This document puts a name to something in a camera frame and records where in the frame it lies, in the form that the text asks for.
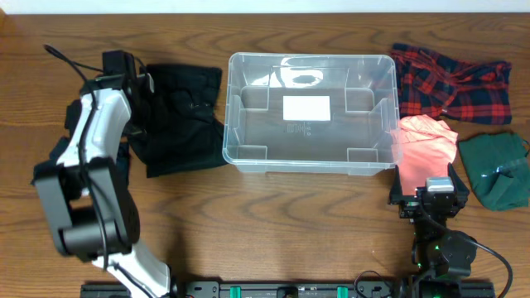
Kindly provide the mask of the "dark navy folded garment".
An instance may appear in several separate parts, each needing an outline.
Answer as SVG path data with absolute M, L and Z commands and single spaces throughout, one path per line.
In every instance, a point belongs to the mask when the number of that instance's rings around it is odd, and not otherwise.
M 38 173 L 56 165 L 56 162 L 66 150 L 69 143 L 70 139 L 68 137 L 61 137 L 56 143 L 55 147 L 49 153 L 49 159 L 34 166 L 33 178 L 30 182 L 31 185 L 35 185 L 36 176 Z M 122 178 L 124 178 L 126 185 L 129 184 L 130 159 L 131 155 L 129 153 L 129 144 L 127 142 L 120 142 L 116 158 L 116 167 L 118 169 L 118 173 L 122 176 Z

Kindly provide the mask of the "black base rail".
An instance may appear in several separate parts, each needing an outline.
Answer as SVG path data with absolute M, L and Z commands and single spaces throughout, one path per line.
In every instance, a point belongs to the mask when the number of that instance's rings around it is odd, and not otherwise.
M 178 297 L 193 298 L 355 298 L 405 297 L 404 285 L 394 287 L 382 281 L 360 281 L 357 284 L 250 284 L 218 283 L 216 281 L 190 282 L 178 289 Z M 488 282 L 460 285 L 435 281 L 419 284 L 415 297 L 471 297 L 494 298 L 494 287 Z

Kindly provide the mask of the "white label in container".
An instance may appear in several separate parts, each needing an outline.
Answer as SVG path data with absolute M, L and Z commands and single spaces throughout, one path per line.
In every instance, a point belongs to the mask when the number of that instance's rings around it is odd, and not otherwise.
M 329 96 L 284 96 L 283 119 L 286 121 L 328 122 L 331 120 Z

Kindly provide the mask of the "red plaid flannel shirt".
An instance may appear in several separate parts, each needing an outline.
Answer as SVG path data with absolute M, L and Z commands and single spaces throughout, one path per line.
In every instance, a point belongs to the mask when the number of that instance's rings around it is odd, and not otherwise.
M 511 63 L 454 60 L 401 43 L 393 45 L 390 56 L 396 66 L 402 117 L 424 114 L 484 125 L 512 122 L 508 96 Z

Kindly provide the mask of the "dark green folded garment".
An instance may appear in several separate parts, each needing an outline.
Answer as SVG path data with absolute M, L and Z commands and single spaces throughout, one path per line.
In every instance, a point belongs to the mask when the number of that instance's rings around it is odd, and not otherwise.
M 517 133 L 480 134 L 458 143 L 478 201 L 492 211 L 529 206 L 529 142 Z

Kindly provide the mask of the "black trousers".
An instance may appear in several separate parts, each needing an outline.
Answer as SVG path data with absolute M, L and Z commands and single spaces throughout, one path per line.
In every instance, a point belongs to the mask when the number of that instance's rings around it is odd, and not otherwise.
M 147 72 L 154 80 L 147 135 L 128 139 L 147 177 L 224 166 L 224 125 L 214 115 L 222 70 L 152 64 Z

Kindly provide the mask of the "clear plastic storage container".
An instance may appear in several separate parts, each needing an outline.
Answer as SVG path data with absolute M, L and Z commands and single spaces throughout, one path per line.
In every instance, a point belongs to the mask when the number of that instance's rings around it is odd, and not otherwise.
M 387 55 L 229 59 L 222 155 L 241 172 L 376 175 L 401 162 L 399 120 Z

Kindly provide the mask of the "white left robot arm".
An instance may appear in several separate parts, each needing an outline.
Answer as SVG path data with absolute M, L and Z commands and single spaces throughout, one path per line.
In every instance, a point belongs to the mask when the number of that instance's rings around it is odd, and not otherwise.
M 34 175 L 57 251 L 110 273 L 131 297 L 168 297 L 171 271 L 140 239 L 137 207 L 116 160 L 133 101 L 152 94 L 152 77 L 88 81 L 66 149 Z

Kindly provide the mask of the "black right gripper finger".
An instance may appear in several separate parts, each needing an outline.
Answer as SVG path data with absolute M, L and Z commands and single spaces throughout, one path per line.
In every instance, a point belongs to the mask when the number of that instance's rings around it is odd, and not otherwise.
M 395 170 L 394 180 L 393 180 L 393 185 L 389 192 L 388 203 L 389 204 L 400 204 L 400 202 L 403 199 L 403 193 L 402 193 L 402 184 L 401 184 L 399 166 L 395 166 L 394 170 Z
M 470 195 L 470 191 L 462 181 L 462 179 L 457 175 L 454 166 L 449 163 L 447 165 L 448 176 L 450 177 L 452 184 L 455 188 L 455 196 L 458 203 L 466 203 Z

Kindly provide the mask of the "pink folded garment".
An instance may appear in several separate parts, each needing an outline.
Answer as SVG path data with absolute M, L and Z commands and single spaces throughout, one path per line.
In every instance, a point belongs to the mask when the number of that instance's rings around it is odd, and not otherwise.
M 404 117 L 399 131 L 393 134 L 399 148 L 393 146 L 393 155 L 401 157 L 398 163 L 402 192 L 416 194 L 430 177 L 447 176 L 447 165 L 455 160 L 458 133 L 443 120 L 427 115 Z

